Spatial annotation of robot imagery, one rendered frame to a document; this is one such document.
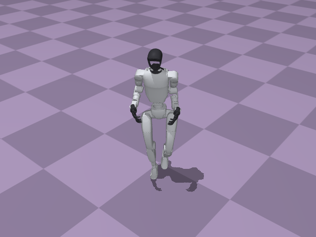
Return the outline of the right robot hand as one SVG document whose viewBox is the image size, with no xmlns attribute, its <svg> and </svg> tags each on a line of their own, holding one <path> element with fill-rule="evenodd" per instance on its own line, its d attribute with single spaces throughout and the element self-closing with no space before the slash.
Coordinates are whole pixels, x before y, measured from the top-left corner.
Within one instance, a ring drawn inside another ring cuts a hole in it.
<svg viewBox="0 0 316 237">
<path fill-rule="evenodd" d="M 130 107 L 131 107 L 130 111 L 131 111 L 133 117 L 135 118 L 136 122 L 137 122 L 137 123 L 142 123 L 141 119 L 138 119 L 138 118 L 140 118 L 140 116 L 138 117 L 138 116 L 136 115 L 137 109 L 135 108 L 135 105 L 132 104 L 132 105 L 130 105 Z"/>
</svg>

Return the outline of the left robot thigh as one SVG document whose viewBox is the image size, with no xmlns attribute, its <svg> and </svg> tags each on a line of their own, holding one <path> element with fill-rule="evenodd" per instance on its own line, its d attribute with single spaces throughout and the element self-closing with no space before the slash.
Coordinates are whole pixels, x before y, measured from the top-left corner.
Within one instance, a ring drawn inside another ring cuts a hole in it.
<svg viewBox="0 0 316 237">
<path fill-rule="evenodd" d="M 174 118 L 173 110 L 166 110 L 166 143 L 163 145 L 163 151 L 170 154 L 173 150 L 173 144 L 176 134 L 177 121 L 174 122 L 173 125 L 168 125 L 169 121 Z"/>
</svg>

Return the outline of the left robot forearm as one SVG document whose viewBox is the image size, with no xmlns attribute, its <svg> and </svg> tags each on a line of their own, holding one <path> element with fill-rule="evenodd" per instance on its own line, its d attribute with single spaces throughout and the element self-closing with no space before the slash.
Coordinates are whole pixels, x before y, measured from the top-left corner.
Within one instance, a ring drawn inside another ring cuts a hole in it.
<svg viewBox="0 0 316 237">
<path fill-rule="evenodd" d="M 176 89 L 177 89 L 177 87 L 176 87 Z M 179 104 L 178 104 L 178 89 L 177 89 L 177 94 L 170 96 L 170 99 L 171 99 L 171 107 L 172 107 L 173 112 L 174 112 L 176 110 L 176 107 L 179 107 Z M 180 109 L 180 112 L 181 112 L 181 109 Z"/>
</svg>

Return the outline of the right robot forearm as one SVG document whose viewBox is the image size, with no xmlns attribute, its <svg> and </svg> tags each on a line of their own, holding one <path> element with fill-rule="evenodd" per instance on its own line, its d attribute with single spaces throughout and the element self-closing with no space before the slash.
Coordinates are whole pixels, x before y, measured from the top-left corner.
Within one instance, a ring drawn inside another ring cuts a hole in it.
<svg viewBox="0 0 316 237">
<path fill-rule="evenodd" d="M 135 87 L 136 87 L 136 86 L 135 86 Z M 141 97 L 141 94 L 139 94 L 138 92 L 135 92 L 135 87 L 134 87 L 133 99 L 132 99 L 131 105 L 134 104 L 134 105 L 135 105 L 135 108 L 137 109 L 138 104 L 139 104 L 139 99 L 140 99 L 140 97 Z M 130 107 L 130 106 L 129 106 L 129 107 Z M 131 107 L 130 107 L 130 109 L 131 109 Z"/>
</svg>

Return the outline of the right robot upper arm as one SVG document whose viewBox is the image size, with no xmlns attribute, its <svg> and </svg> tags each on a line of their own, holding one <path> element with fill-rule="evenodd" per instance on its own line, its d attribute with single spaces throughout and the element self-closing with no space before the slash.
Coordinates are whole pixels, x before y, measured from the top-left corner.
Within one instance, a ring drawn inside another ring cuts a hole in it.
<svg viewBox="0 0 316 237">
<path fill-rule="evenodd" d="M 143 92 L 144 87 L 142 86 L 142 83 L 143 83 L 144 71 L 145 70 L 137 69 L 137 71 L 135 73 L 135 77 L 134 77 L 135 78 L 135 84 L 136 84 L 135 92 L 138 92 L 138 93 L 142 93 Z"/>
</svg>

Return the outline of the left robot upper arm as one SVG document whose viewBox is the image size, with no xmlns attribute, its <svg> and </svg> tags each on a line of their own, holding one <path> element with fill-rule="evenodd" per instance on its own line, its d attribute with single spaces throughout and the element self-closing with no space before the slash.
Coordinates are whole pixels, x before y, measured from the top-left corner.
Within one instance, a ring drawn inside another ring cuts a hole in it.
<svg viewBox="0 0 316 237">
<path fill-rule="evenodd" d="M 170 80 L 169 94 L 177 94 L 176 86 L 178 84 L 178 72 L 177 71 L 168 71 L 168 79 Z"/>
</svg>

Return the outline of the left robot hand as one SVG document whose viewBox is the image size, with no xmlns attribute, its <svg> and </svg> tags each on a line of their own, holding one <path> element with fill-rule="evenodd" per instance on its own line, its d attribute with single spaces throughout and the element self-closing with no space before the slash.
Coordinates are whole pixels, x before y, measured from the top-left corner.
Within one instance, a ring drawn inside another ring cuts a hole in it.
<svg viewBox="0 0 316 237">
<path fill-rule="evenodd" d="M 173 119 L 171 118 L 172 121 L 169 121 L 168 125 L 173 125 L 174 122 L 178 119 L 178 116 L 180 115 L 180 108 L 176 107 L 176 110 L 174 111 L 173 114 L 174 114 L 174 118 Z"/>
</svg>

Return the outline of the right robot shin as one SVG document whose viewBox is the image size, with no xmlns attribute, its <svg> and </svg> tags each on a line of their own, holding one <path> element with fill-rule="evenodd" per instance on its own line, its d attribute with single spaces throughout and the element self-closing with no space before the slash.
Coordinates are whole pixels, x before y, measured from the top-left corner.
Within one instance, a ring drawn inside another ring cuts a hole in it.
<svg viewBox="0 0 316 237">
<path fill-rule="evenodd" d="M 147 150 L 147 149 L 146 149 Z M 151 162 L 152 168 L 157 167 L 156 165 L 156 150 L 147 150 L 148 159 Z"/>
</svg>

